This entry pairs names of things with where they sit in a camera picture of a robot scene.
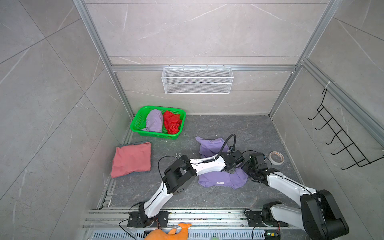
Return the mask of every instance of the floor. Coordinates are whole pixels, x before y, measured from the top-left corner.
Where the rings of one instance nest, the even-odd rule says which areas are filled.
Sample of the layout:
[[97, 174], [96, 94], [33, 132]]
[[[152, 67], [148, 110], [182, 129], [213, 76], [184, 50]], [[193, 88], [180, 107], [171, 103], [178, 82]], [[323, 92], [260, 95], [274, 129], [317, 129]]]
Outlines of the floor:
[[[187, 116], [179, 138], [168, 140], [143, 137], [134, 133], [131, 142], [149, 141], [152, 143], [152, 168], [150, 172], [135, 172], [116, 178], [111, 207], [130, 207], [148, 200], [159, 187], [160, 176], [157, 162], [162, 156], [186, 154], [189, 158], [200, 158], [200, 144], [196, 136], [205, 139], [226, 139], [231, 133], [236, 134], [236, 149], [240, 151], [256, 150], [269, 154], [278, 151], [285, 157], [284, 164], [274, 166], [283, 174], [298, 181], [298, 177], [284, 150], [279, 136], [268, 116]], [[174, 159], [165, 158], [160, 165], [161, 172]], [[260, 208], [272, 201], [281, 201], [288, 206], [297, 204], [279, 191], [252, 181], [236, 190], [230, 187], [213, 186], [205, 188], [195, 179], [184, 194], [173, 196], [165, 207], [185, 208]], [[305, 239], [301, 230], [285, 230], [284, 239]]]

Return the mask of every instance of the red cloth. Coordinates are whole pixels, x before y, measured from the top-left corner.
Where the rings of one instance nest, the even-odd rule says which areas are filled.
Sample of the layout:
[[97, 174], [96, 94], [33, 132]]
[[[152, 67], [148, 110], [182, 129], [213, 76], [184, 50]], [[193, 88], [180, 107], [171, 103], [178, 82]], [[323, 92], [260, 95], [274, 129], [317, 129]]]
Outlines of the red cloth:
[[166, 111], [163, 114], [164, 126], [167, 129], [168, 134], [176, 134], [179, 132], [179, 126], [181, 124], [180, 114], [173, 114], [170, 111]]
[[151, 143], [117, 147], [113, 158], [111, 178], [121, 177], [131, 172], [151, 170]]

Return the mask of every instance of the wall tile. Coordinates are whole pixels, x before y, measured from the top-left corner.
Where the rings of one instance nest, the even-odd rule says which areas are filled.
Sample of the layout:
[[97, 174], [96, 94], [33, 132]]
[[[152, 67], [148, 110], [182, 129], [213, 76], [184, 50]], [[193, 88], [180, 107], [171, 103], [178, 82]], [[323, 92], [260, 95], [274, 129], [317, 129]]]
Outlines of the wall tile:
[[108, 124], [119, 104], [120, 97], [106, 69], [101, 72], [85, 94]]
[[274, 115], [273, 121], [304, 184], [315, 189], [328, 190], [338, 203], [349, 226], [349, 234], [339, 239], [371, 240], [367, 229], [330, 171], [329, 165], [285, 100]]
[[82, 94], [46, 40], [0, 64], [0, 196]]
[[132, 64], [293, 64], [299, 56], [279, 57], [110, 57], [113, 65]]
[[280, 91], [233, 91], [229, 94], [165, 94], [164, 91], [125, 91], [136, 113], [146, 105], [181, 108], [187, 114], [268, 114]]
[[47, 40], [85, 92], [104, 64], [82, 20], [58, 31]]
[[87, 6], [110, 56], [298, 56], [326, 4]]
[[0, 238], [48, 239], [106, 129], [83, 96], [0, 200]]
[[217, 4], [217, 3], [328, 3], [328, 0], [85, 0], [86, 3], [178, 3], [178, 4]]
[[50, 239], [76, 239], [75, 230], [84, 223], [88, 210], [97, 207], [111, 173], [117, 145], [118, 141], [107, 128], [76, 184]]
[[120, 101], [115, 113], [111, 118], [111, 121], [109, 122], [108, 127], [111, 129], [121, 144], [123, 143], [123, 140], [129, 129], [130, 123], [131, 119], [127, 113], [127, 110], [125, 109], [122, 101]]
[[384, 39], [382, 0], [344, 0], [335, 18]]
[[0, 63], [44, 38], [19, 1], [3, 0], [0, 7]]
[[332, 19], [310, 60], [384, 124], [383, 55], [384, 41]]
[[[384, 212], [376, 210], [384, 209], [382, 201], [384, 199], [384, 185], [381, 180], [382, 172], [384, 171], [384, 159], [364, 167], [354, 166], [347, 170], [340, 169], [341, 167], [346, 168], [354, 164], [354, 161], [346, 151], [337, 155], [331, 155], [332, 152], [338, 152], [343, 147], [338, 139], [335, 139], [330, 145], [326, 144], [334, 136], [328, 126], [319, 131], [315, 130], [315, 128], [319, 128], [325, 123], [321, 116], [318, 115], [312, 121], [308, 120], [308, 118], [312, 118], [317, 113], [316, 108], [320, 105], [323, 98], [323, 89], [323, 86], [307, 71], [303, 71], [292, 85], [286, 100], [313, 139], [329, 169], [373, 239], [382, 239], [384, 233], [376, 229], [382, 228], [381, 222], [384, 221]], [[323, 105], [341, 127], [345, 129], [368, 159], [374, 160], [382, 157], [382, 146], [373, 139], [330, 93], [326, 94]], [[335, 127], [336, 131], [340, 130], [340, 127], [333, 120], [330, 123]], [[350, 143], [350, 140], [347, 139], [344, 133], [340, 133], [338, 136], [340, 136], [345, 144]], [[364, 158], [354, 146], [349, 147], [348, 150], [358, 161]]]
[[[126, 91], [164, 91], [161, 71], [118, 72]], [[289, 71], [234, 71], [231, 91], [281, 90]]]
[[20, 2], [46, 37], [80, 18], [72, 0], [20, 0]]

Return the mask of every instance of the light purple cloth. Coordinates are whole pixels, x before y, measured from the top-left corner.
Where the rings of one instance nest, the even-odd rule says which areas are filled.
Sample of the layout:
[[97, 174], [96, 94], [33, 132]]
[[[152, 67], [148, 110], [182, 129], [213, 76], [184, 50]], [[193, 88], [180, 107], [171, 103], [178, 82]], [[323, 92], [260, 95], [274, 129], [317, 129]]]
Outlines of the light purple cloth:
[[[200, 145], [201, 157], [212, 157], [220, 151], [224, 144], [224, 139], [218, 138], [215, 140], [206, 140], [201, 137], [196, 137]], [[229, 147], [224, 146], [223, 152], [227, 152]], [[199, 184], [203, 187], [211, 186], [227, 186], [233, 189], [244, 186], [247, 182], [248, 175], [242, 169], [236, 169], [234, 174], [227, 172], [209, 172], [199, 176]]]
[[147, 115], [146, 128], [141, 131], [161, 132], [163, 129], [163, 114], [160, 110], [153, 109]]

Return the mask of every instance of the white wire mesh basket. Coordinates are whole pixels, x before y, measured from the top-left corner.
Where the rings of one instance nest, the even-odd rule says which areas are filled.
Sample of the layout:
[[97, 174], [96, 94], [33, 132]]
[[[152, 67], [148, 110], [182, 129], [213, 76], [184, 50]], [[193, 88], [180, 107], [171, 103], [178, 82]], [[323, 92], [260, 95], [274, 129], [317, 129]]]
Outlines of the white wire mesh basket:
[[161, 75], [166, 94], [229, 93], [230, 67], [166, 67]]

